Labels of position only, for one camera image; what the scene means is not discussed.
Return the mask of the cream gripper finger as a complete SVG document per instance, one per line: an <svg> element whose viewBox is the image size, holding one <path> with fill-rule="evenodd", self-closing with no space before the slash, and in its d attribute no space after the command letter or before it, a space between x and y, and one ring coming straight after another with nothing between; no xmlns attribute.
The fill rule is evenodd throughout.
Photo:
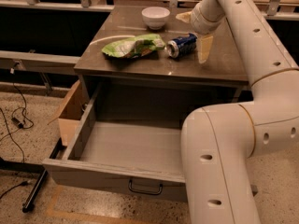
<svg viewBox="0 0 299 224"><path fill-rule="evenodd" d="M176 15L176 19L179 21L183 21L185 23L190 23L191 22L191 12L183 12L179 13Z"/></svg>
<svg viewBox="0 0 299 224"><path fill-rule="evenodd" d="M213 35L203 35L199 37L199 40L197 42L199 63L204 63L207 60L212 47L212 43Z"/></svg>

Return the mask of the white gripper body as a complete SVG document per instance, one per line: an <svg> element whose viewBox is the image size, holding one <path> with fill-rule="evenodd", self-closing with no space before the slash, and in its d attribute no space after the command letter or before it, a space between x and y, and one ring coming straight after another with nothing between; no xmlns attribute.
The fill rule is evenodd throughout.
<svg viewBox="0 0 299 224"><path fill-rule="evenodd" d="M221 23L224 11L218 0L202 0L191 12L191 25L199 35L213 33Z"/></svg>

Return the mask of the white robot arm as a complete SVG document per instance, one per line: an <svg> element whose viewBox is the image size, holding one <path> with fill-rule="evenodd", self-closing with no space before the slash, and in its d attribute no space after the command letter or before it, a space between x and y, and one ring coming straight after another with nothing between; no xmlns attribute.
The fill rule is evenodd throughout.
<svg viewBox="0 0 299 224"><path fill-rule="evenodd" d="M252 0L203 0L192 11L200 35L225 18L249 80L250 102L194 110L181 130L192 224L261 224L246 159L298 141L298 66Z"/></svg>

